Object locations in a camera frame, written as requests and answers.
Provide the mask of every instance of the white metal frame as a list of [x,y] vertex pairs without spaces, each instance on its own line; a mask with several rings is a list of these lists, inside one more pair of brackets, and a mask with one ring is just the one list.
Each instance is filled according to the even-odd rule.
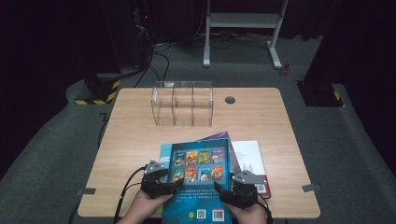
[[272,40],[267,41],[267,46],[274,62],[274,67],[282,67],[277,56],[275,44],[279,35],[280,26],[285,16],[286,7],[289,0],[283,0],[279,13],[211,13],[210,0],[207,0],[204,67],[210,66],[210,28],[211,27],[242,27],[242,28],[273,28]]

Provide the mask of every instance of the gray carpet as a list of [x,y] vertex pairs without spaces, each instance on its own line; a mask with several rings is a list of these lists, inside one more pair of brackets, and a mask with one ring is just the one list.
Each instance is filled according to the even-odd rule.
[[[320,39],[278,39],[276,50],[291,73],[275,70],[267,48],[259,42],[235,42],[227,49],[212,48],[211,66],[202,67],[203,47],[160,46],[169,61],[166,80],[212,80],[214,87],[276,87],[280,89],[290,122],[316,193],[319,218],[289,219],[297,223],[396,223],[396,180],[362,128],[342,85],[334,85],[345,107],[306,107],[296,85],[303,80]],[[244,36],[239,40],[252,39]],[[230,42],[212,41],[224,48]],[[152,66],[162,75],[166,60],[154,55]],[[137,87],[150,88],[148,70]],[[139,76],[121,81],[133,87]],[[31,140],[0,182],[0,223],[67,223],[84,189],[98,150],[104,117],[110,105],[75,105],[82,81],[65,93],[69,105]],[[74,223],[112,223],[110,218],[76,215]]]

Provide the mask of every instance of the book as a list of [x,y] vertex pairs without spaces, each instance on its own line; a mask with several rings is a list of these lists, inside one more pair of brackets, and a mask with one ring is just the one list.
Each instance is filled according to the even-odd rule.
[[256,185],[259,194],[265,198],[271,198],[271,190],[265,173],[264,163],[258,141],[232,141],[233,150],[241,166],[241,170],[248,170],[261,177],[266,184]]
[[162,145],[160,163],[169,169],[166,181],[184,177],[183,186],[163,204],[163,223],[231,223],[231,212],[214,187],[216,181],[230,188],[229,150],[229,138]]
[[217,139],[217,138],[229,138],[230,139],[230,155],[231,155],[231,166],[234,174],[238,174],[241,172],[241,167],[239,166],[238,159],[236,158],[235,152],[233,151],[233,144],[232,140],[230,138],[230,135],[228,135],[228,132],[222,132],[222,133],[215,133],[213,135],[210,135],[206,138],[203,138],[201,140],[207,140],[207,139]]

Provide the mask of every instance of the yellow black tape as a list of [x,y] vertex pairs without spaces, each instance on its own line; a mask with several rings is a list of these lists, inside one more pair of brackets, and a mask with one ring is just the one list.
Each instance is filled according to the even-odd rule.
[[337,100],[338,104],[340,105],[340,107],[346,107],[346,105],[341,100],[341,95],[338,93],[338,91],[334,91],[334,96],[335,96],[335,99]]
[[77,105],[107,105],[110,104],[116,96],[117,88],[120,85],[120,80],[115,81],[111,88],[109,88],[106,97],[101,99],[92,97],[91,99],[75,99]]

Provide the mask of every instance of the cable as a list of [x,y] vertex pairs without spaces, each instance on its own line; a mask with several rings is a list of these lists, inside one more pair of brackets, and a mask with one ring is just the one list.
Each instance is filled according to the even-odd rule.
[[148,30],[144,28],[141,25],[136,25],[136,28],[140,29],[140,34],[139,36],[142,37],[143,34],[146,34],[146,36],[149,36]]
[[168,45],[168,47],[167,47],[166,49],[163,49],[163,50],[160,50],[160,51],[153,51],[153,52],[154,52],[154,53],[161,53],[161,52],[167,51],[167,50],[170,49],[171,46],[172,46],[172,43],[171,43],[171,42],[168,42],[168,43],[156,44],[154,47],[159,47],[159,46],[162,46],[162,45],[165,45],[165,44]]
[[132,184],[132,185],[128,186],[128,188],[126,188],[126,189],[129,189],[130,187],[133,187],[133,186],[139,185],[139,184],[142,184],[142,183],[135,183],[135,184]]
[[228,49],[228,48],[230,48],[230,47],[233,45],[233,43],[235,42],[235,38],[234,38],[231,34],[228,34],[228,35],[215,35],[215,37],[216,37],[216,39],[219,40],[219,41],[230,41],[230,40],[231,40],[231,44],[230,44],[229,46],[227,46],[227,47],[220,48],[220,47],[216,47],[216,46],[213,45],[212,42],[211,42],[211,43],[210,43],[210,46],[211,46],[212,48],[214,48],[214,49]]
[[201,26],[204,20],[204,14],[205,14],[205,0],[202,0],[202,13],[201,13],[201,20],[197,29],[197,32],[194,35],[194,38],[199,34],[200,30],[201,30]]
[[140,68],[140,69],[138,69],[138,70],[136,70],[136,71],[133,71],[133,72],[124,74],[124,75],[119,76],[119,77],[103,77],[103,78],[101,78],[101,79],[102,79],[103,81],[118,81],[118,80],[124,79],[124,78],[126,78],[126,77],[133,77],[133,76],[136,76],[137,74],[142,73],[143,71],[146,71],[147,68],[148,68],[148,66],[145,65],[145,66],[142,66],[142,68]]
[[73,223],[74,216],[75,216],[75,214],[77,212],[77,209],[78,209],[80,203],[81,203],[81,200],[79,200],[78,203],[74,206],[73,211],[72,211],[72,213],[70,214],[70,217],[69,217],[69,222],[68,222],[69,224]]
[[[246,40],[244,38],[246,37],[252,37],[252,39]],[[266,41],[270,36],[269,35],[256,35],[256,36],[248,36],[248,35],[239,35],[235,37],[235,42],[236,43],[260,43]]]
[[254,201],[250,200],[249,197],[247,195],[245,195],[241,189],[234,189],[234,190],[236,190],[241,196],[245,197],[246,200],[250,201],[251,203],[256,203],[260,207],[262,207],[264,209],[265,213],[267,214],[267,224],[274,224],[274,219],[272,218],[272,213],[268,206],[268,203],[267,203],[267,201],[265,201],[265,199],[259,193],[257,195],[259,195],[262,198],[262,200],[265,202],[265,205],[262,203],[259,203],[259,201],[254,202]]
[[160,75],[158,75],[157,69],[155,69],[153,66],[149,66],[149,69],[154,73],[155,77],[157,78],[157,81],[160,81]]
[[120,195],[120,199],[119,199],[119,204],[117,205],[117,210],[116,210],[116,214],[114,215],[114,219],[113,219],[113,224],[116,224],[119,221],[119,217],[120,217],[120,210],[121,210],[121,206],[122,206],[122,202],[126,193],[126,190],[129,188],[129,182],[131,182],[132,178],[134,178],[134,176],[140,172],[145,170],[147,167],[146,166],[142,166],[139,169],[137,169],[136,171],[134,171],[133,174],[131,174],[131,176],[129,177],[129,179],[126,181],[124,188],[122,189],[121,195]]
[[168,68],[169,68],[169,59],[165,55],[160,54],[160,53],[153,53],[153,54],[164,57],[166,59],[166,61],[168,62],[168,65],[166,65],[165,72],[163,73],[163,81],[165,81],[166,73],[168,72]]
[[140,83],[140,81],[142,80],[143,76],[144,76],[144,75],[146,74],[146,72],[149,70],[149,66],[151,65],[151,61],[152,61],[153,51],[154,51],[154,48],[151,48],[151,53],[150,53],[151,57],[149,57],[148,65],[147,65],[145,71],[143,72],[142,76],[140,76],[140,78],[137,80],[136,84],[134,84],[134,88],[136,88],[136,86],[137,86],[137,85]]
[[100,146],[100,143],[102,142],[103,131],[105,130],[105,127],[109,120],[107,118],[107,113],[99,113],[99,115],[103,115],[103,119],[102,119],[103,125],[102,125],[102,128],[101,128],[101,130],[99,132],[99,136],[98,136],[98,147]]

